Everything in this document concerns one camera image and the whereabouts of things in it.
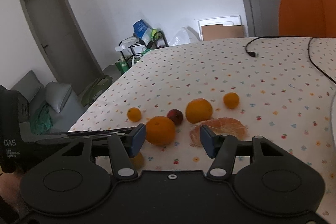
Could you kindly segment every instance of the black metal rack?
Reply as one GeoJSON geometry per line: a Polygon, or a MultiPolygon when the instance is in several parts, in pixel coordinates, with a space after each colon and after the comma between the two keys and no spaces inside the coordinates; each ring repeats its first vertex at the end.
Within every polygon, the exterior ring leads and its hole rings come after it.
{"type": "Polygon", "coordinates": [[[129,61],[131,61],[133,57],[137,58],[137,57],[141,57],[141,55],[142,55],[141,53],[135,53],[134,49],[133,49],[134,47],[138,47],[138,46],[144,45],[146,48],[157,49],[158,48],[157,42],[160,39],[163,39],[163,41],[165,43],[165,47],[169,46],[168,43],[167,43],[167,39],[166,39],[166,37],[165,37],[165,35],[164,35],[164,33],[162,31],[156,32],[154,34],[153,38],[154,39],[152,41],[150,41],[147,44],[147,46],[146,46],[145,42],[143,42],[143,40],[139,38],[139,41],[137,43],[134,43],[132,46],[128,47],[131,50],[132,55],[130,55],[127,58],[125,57],[123,51],[121,51],[121,55],[122,55],[123,59],[126,61],[128,69],[131,68],[130,65],[129,65],[129,61]]]}

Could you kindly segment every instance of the orange chair back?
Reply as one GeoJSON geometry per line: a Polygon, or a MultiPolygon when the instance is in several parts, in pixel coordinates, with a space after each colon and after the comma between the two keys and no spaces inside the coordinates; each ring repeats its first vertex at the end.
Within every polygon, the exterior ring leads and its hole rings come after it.
{"type": "Polygon", "coordinates": [[[279,35],[336,37],[336,0],[281,0],[279,35]]]}

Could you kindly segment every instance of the plastic-wrapped pomelo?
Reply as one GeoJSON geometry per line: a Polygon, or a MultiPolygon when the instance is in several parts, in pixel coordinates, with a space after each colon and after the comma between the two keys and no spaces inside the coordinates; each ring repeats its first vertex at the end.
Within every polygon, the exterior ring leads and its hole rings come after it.
{"type": "Polygon", "coordinates": [[[202,121],[194,124],[190,131],[190,138],[194,145],[202,147],[200,140],[200,128],[206,124],[216,135],[230,134],[237,137],[238,140],[245,140],[247,135],[246,127],[233,118],[218,118],[202,121]]]}

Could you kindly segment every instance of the pillow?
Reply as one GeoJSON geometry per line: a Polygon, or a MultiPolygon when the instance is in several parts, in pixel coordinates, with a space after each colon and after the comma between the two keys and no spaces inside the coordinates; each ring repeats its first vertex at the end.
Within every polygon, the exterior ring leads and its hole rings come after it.
{"type": "Polygon", "coordinates": [[[28,102],[30,102],[43,85],[37,79],[35,73],[31,70],[21,78],[11,90],[19,91],[28,102]]]}
{"type": "Polygon", "coordinates": [[[71,91],[71,84],[50,82],[45,86],[45,100],[57,113],[60,113],[71,91]]]}

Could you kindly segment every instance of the brown cardboard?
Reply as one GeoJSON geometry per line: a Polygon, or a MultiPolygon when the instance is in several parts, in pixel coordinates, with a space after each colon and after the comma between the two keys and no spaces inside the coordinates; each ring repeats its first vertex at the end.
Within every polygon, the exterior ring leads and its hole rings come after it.
{"type": "Polygon", "coordinates": [[[223,26],[222,24],[202,26],[203,41],[222,38],[245,37],[243,26],[223,26]]]}

